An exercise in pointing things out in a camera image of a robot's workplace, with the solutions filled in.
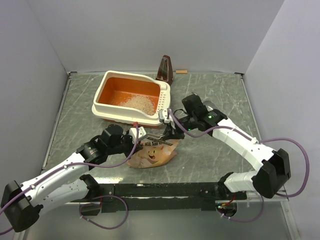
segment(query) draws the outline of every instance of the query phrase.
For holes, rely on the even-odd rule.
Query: marble surface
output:
[[[83,143],[101,134],[111,122],[93,115],[91,107],[103,74],[74,74],[70,77],[65,102],[47,161],[50,169],[69,157]],[[171,108],[182,108],[181,100],[197,93],[210,99],[220,111],[251,136],[258,137],[257,128],[243,87],[241,76],[228,73],[180,74],[171,85]],[[125,130],[130,126],[120,124]],[[162,133],[164,128],[146,128]],[[198,183],[217,182],[228,172],[242,173],[252,167],[239,154],[221,141],[205,135],[186,136],[178,152],[167,165],[135,169],[126,164],[116,168],[94,168],[90,174],[99,183]],[[109,156],[105,165],[119,163],[124,154]]]

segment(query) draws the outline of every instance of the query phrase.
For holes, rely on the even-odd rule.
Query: purple cable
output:
[[[82,206],[79,208],[80,217],[81,217],[82,219],[88,221],[89,223],[92,223],[93,225],[96,225],[97,227],[102,228],[102,229],[111,230],[111,229],[116,229],[116,228],[120,227],[122,224],[125,223],[125,221],[127,220],[128,214],[129,214],[128,206],[127,206],[126,202],[125,202],[121,197],[114,196],[114,195],[97,196],[97,197],[92,198],[92,200],[102,199],[102,198],[116,198],[116,199],[119,199],[119,200],[124,204],[124,207],[125,207],[125,216],[124,216],[123,220],[122,220],[117,226],[113,226],[113,227],[102,226],[102,225],[100,225],[100,224],[98,224],[98,223],[96,223],[96,222],[88,219],[87,217],[85,217],[85,216],[83,216],[83,215],[81,214],[81,210],[82,210],[82,208],[85,207],[85,206],[99,206],[99,204],[95,204],[95,203],[87,203],[87,204],[82,205]]]
[[[237,129],[233,129],[232,127],[230,126],[213,126],[213,127],[210,127],[209,129],[207,129],[206,131],[198,134],[198,135],[195,135],[195,134],[192,134],[190,132],[188,132],[182,125],[181,123],[177,120],[177,118],[175,117],[175,115],[172,113],[171,109],[168,110],[168,113],[169,115],[172,117],[174,123],[184,132],[186,133],[187,135],[189,135],[190,137],[193,137],[193,138],[199,138],[207,133],[209,133],[210,131],[213,131],[215,129],[230,129],[230,130],[233,130],[234,132],[240,134],[241,136],[243,136],[244,138],[248,139],[249,141],[251,141],[252,139],[250,137],[248,137],[247,135],[243,134],[242,132],[240,132],[239,130]],[[277,138],[271,138],[271,139],[267,139],[267,140],[261,140],[260,143],[269,143],[269,142],[275,142],[275,141],[288,141],[290,143],[293,143],[295,145],[298,146],[298,148],[302,151],[302,154],[304,156],[304,160],[305,160],[305,175],[304,175],[304,180],[303,180],[303,183],[302,183],[302,186],[300,187],[300,189],[296,192],[296,193],[293,193],[293,194],[281,194],[281,193],[276,193],[276,195],[278,196],[281,196],[281,197],[285,197],[285,198],[292,198],[292,197],[296,197],[298,196],[299,194],[301,194],[303,192],[303,190],[305,189],[306,185],[307,185],[307,182],[308,182],[308,179],[309,179],[309,172],[310,172],[310,162],[309,162],[309,157],[308,157],[308,154],[306,152],[306,150],[304,149],[303,146],[301,146],[300,143],[298,143],[297,141],[291,139],[291,138],[287,138],[287,137],[277,137]]]
[[[265,200],[264,200],[264,197],[260,195],[260,199],[261,199],[261,210],[259,212],[259,214],[257,216],[255,216],[254,218],[252,219],[249,219],[249,220],[243,220],[243,219],[237,219],[237,218],[234,218],[234,217],[228,217],[228,216],[225,216],[225,215],[222,215],[221,212],[217,211],[218,213],[220,213],[220,215],[225,218],[225,219],[228,219],[228,220],[231,220],[231,221],[234,221],[234,222],[240,222],[240,223],[251,223],[251,222],[254,222],[256,220],[258,220],[262,214],[264,213],[264,210],[265,210]]]
[[[139,126],[138,124],[135,125],[135,128],[136,128],[136,135],[139,136]],[[109,169],[109,168],[115,168],[115,167],[118,167],[124,163],[126,163],[130,158],[131,156],[134,154],[135,150],[136,150],[136,147],[138,145],[138,142],[139,142],[139,139],[138,137],[135,139],[134,141],[134,145],[133,145],[133,148],[130,152],[130,154],[128,155],[128,157],[121,163],[117,163],[117,164],[114,164],[114,165],[107,165],[107,166],[101,166],[101,165],[98,165],[98,164],[93,164],[93,163],[87,163],[87,162],[74,162],[74,163],[69,163],[69,164],[66,164],[65,166],[68,168],[68,167],[71,167],[71,166],[75,166],[75,165],[86,165],[86,166],[91,166],[91,167],[97,167],[97,168],[103,168],[103,169]],[[42,183],[44,180],[50,178],[52,175],[56,174],[57,172],[61,171],[65,169],[64,166],[61,166],[55,170],[53,170],[52,172],[48,173],[46,176],[44,176],[43,178],[39,179],[38,181],[36,181],[33,185],[34,186],[37,186],[39,185],[40,183]],[[3,208],[0,210],[0,215],[15,201],[17,200],[19,197],[21,197],[22,195],[26,194],[27,192],[29,192],[31,190],[31,186],[27,187],[25,190],[23,190],[22,192],[20,192],[17,196],[13,197],[10,201],[7,202],[6,205],[3,206]],[[4,235],[8,232],[10,232],[12,230],[12,227],[9,228],[8,230],[6,231],[3,231],[3,232],[0,232],[0,236],[1,235]]]
[[[304,179],[303,179],[303,183],[300,187],[300,189],[292,194],[281,194],[281,193],[276,193],[276,195],[284,197],[284,198],[293,198],[298,196],[299,194],[301,194],[308,182],[309,179],[309,173],[310,173],[310,162],[309,162],[309,156],[306,152],[306,150],[304,149],[303,146],[301,146],[300,143],[298,143],[296,140],[293,140],[291,138],[287,138],[287,137],[276,137],[276,138],[271,138],[271,139],[267,139],[267,140],[261,140],[260,143],[269,143],[269,142],[276,142],[276,141],[287,141],[290,143],[295,144],[302,152],[304,159],[305,159],[305,174],[304,174]]]

